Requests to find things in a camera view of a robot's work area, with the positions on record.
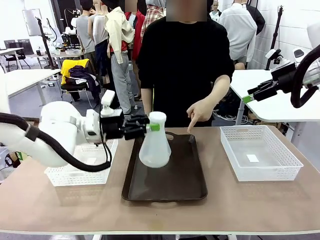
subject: table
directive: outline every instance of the table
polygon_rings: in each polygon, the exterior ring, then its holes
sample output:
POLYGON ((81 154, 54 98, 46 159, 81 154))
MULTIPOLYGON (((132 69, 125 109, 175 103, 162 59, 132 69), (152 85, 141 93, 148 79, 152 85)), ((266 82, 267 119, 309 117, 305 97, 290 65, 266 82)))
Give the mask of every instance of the table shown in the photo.
MULTIPOLYGON (((236 119, 236 125, 241 124, 245 110, 242 98, 248 96, 248 90, 256 88, 260 83, 271 80, 270 71, 266 70, 238 70, 232 77, 231 88, 241 98, 241 103, 236 119)), ((303 134, 306 122, 320 121, 320 92, 317 91, 312 98, 301 108, 294 108, 290 101, 291 94, 278 91, 276 96, 262 101, 252 101, 246 105, 262 121, 268 123, 296 122, 291 142, 298 146, 300 136, 303 134)))
POLYGON ((6 90, 8 97, 11 98, 25 90, 28 90, 34 86, 37 86, 41 102, 46 105, 46 99, 40 86, 40 81, 59 73, 60 69, 24 69, 14 70, 6 74, 1 75, 6 83, 6 90))
MULTIPOLYGON (((16 48, 8 48, 6 50, 0 50, 0 56, 9 55, 9 54, 13 53, 17 59, 19 68, 22 70, 22 66, 21 66, 21 63, 20 63, 18 55, 17 55, 17 50, 21 50, 21 49, 24 49, 24 48, 23 47, 16 47, 16 48)), ((2 58, 1 58, 1 63, 3 65, 4 72, 7 73, 8 71, 6 69, 6 64, 2 58)))
MULTIPOLYGON (((45 166, 24 161, 0 185, 0 232, 171 235, 289 235, 320 232, 320 173, 275 127, 304 164, 295 181, 238 182, 218 127, 195 128, 208 196, 184 203, 122 199, 134 141, 119 141, 105 185, 53 187, 45 166)), ((186 128, 168 128, 186 134, 186 128)))
MULTIPOLYGON (((60 58, 62 58, 62 59, 67 59, 67 58, 81 59, 81 57, 83 55, 84 55, 84 52, 81 52, 81 53, 75 54, 75 55, 67 55, 66 52, 61 52, 60 54, 51 54, 51 57, 52 58, 57 58, 58 66, 61 69, 62 66, 61 66, 61 63, 60 63, 60 61, 61 61, 60 58)), ((48 55, 44 54, 44 55, 38 56, 37 54, 33 54, 33 55, 27 55, 26 57, 27 58, 37 58, 38 63, 40 65, 40 67, 42 68, 40 58, 47 59, 48 55)))

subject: white plastic bottle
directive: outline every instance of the white plastic bottle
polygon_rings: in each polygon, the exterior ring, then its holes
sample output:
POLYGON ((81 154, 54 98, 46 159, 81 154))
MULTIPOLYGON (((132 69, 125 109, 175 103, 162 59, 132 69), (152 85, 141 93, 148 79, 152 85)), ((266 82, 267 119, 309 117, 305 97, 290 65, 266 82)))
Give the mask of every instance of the white plastic bottle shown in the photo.
POLYGON ((167 116, 163 112, 153 111, 150 113, 149 119, 150 124, 159 124, 160 131, 151 131, 145 135, 139 158, 147 167, 162 168, 167 165, 171 155, 171 148, 165 132, 167 116))

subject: brown tray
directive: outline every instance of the brown tray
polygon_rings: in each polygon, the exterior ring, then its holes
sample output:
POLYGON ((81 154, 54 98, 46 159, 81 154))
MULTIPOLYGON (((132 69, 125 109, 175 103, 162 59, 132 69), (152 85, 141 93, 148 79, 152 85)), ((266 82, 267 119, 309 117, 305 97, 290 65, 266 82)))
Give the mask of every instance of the brown tray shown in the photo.
POLYGON ((145 166, 139 159, 143 138, 136 139, 122 189, 122 198, 138 202, 180 202, 204 199, 207 185, 193 135, 166 132, 171 156, 161 168, 145 166))

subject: red jacket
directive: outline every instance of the red jacket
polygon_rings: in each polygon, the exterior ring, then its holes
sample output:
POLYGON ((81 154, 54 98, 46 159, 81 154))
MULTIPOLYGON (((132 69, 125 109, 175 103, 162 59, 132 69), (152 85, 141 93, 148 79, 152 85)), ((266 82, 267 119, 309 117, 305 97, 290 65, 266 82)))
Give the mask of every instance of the red jacket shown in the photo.
MULTIPOLYGON (((129 20, 131 15, 131 12, 126 12, 125 17, 127 20, 129 20)), ((133 54, 132 54, 132 59, 136 60, 138 58, 140 48, 141 48, 141 29, 142 25, 144 24, 145 21, 145 16, 138 10, 136 12, 136 25, 135 25, 135 33, 134 33, 134 41, 133 41, 133 54)))

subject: beige jacket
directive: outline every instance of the beige jacket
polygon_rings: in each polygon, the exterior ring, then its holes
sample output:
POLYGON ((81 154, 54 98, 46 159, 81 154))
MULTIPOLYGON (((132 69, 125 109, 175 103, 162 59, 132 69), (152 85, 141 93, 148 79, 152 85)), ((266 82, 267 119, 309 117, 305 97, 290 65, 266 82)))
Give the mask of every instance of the beige jacket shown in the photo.
POLYGON ((118 64, 124 61, 121 56, 121 43, 131 43, 135 37, 135 31, 127 21, 124 12, 118 6, 105 16, 104 28, 109 33, 109 43, 114 51, 118 64))

